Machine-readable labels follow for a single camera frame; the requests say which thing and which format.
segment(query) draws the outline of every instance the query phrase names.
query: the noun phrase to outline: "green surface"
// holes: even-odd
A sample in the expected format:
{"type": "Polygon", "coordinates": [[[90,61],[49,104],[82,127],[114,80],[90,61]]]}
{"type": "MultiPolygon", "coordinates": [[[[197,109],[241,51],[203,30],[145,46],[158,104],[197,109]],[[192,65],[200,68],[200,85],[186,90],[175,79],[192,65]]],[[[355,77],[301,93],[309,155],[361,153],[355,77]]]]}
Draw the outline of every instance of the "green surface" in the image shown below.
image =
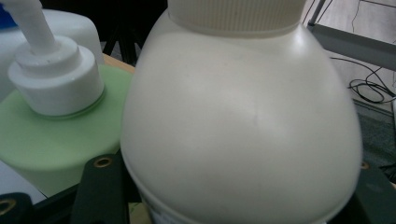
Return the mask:
{"type": "Polygon", "coordinates": [[[107,65],[99,71],[104,95],[74,116],[40,116],[18,91],[0,104],[0,160],[47,196],[77,184],[86,161],[120,147],[121,115],[132,75],[107,65]]]}

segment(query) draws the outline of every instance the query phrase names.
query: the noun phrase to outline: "white plastic bottle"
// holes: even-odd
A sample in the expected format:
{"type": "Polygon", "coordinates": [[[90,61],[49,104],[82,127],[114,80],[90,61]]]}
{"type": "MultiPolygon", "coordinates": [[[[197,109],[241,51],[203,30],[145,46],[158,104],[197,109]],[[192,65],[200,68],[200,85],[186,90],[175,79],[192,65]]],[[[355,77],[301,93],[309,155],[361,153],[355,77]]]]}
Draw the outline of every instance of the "white plastic bottle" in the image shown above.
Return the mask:
{"type": "Polygon", "coordinates": [[[163,223],[323,223],[354,192],[347,89],[305,0],[169,0],[139,56],[121,152],[163,223]]]}
{"type": "MultiPolygon", "coordinates": [[[[79,45],[92,51],[98,63],[104,63],[96,27],[92,21],[78,14],[58,10],[43,10],[49,28],[55,35],[64,35],[75,40],[79,45]]],[[[15,50],[26,41],[23,33],[12,21],[0,4],[0,102],[15,87],[7,77],[7,70],[14,61],[15,50]]]]}
{"type": "Polygon", "coordinates": [[[8,69],[17,89],[0,102],[0,160],[49,197],[76,185],[88,160],[120,149],[131,74],[53,35],[38,0],[0,2],[26,37],[8,69]]]}

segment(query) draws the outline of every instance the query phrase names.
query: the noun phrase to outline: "brass grommet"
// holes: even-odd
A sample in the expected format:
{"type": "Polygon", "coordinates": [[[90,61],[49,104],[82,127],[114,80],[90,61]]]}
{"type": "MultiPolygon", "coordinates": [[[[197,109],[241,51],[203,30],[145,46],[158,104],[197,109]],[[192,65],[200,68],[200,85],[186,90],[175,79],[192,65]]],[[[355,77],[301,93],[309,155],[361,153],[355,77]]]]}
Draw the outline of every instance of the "brass grommet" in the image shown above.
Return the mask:
{"type": "Polygon", "coordinates": [[[99,158],[93,164],[97,168],[103,168],[109,166],[113,162],[113,159],[109,157],[99,158]]]}
{"type": "Polygon", "coordinates": [[[12,208],[17,205],[17,201],[15,199],[3,199],[0,200],[0,216],[9,212],[12,208]]]}
{"type": "Polygon", "coordinates": [[[369,169],[370,168],[370,165],[369,165],[369,163],[367,163],[366,161],[363,161],[362,163],[361,163],[361,169],[362,170],[367,170],[367,169],[369,169]]]}

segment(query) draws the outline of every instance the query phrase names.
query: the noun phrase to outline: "bottle cap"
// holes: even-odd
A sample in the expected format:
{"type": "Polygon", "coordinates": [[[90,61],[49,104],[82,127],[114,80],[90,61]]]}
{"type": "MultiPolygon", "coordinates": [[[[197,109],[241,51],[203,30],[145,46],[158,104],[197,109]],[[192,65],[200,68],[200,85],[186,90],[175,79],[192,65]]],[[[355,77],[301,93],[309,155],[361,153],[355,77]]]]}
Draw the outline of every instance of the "bottle cap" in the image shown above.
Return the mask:
{"type": "Polygon", "coordinates": [[[305,0],[169,0],[170,18],[195,30],[277,33],[294,29],[305,0]]]}
{"type": "Polygon", "coordinates": [[[32,109],[46,116],[64,116],[92,105],[104,83],[93,54],[65,36],[55,36],[58,50],[35,55],[26,43],[16,52],[8,76],[32,109]]]}

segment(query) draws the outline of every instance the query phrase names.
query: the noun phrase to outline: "pump bottle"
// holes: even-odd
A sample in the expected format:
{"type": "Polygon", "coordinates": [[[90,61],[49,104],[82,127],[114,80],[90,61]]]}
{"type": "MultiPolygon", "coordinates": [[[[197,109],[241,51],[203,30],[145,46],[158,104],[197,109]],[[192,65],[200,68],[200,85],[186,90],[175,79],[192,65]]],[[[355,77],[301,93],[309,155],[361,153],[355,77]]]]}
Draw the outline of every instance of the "pump bottle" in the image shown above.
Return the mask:
{"type": "Polygon", "coordinates": [[[76,185],[88,160],[120,148],[131,74],[53,35],[38,0],[0,2],[27,40],[7,70],[17,89],[0,103],[0,160],[52,196],[76,185]]]}

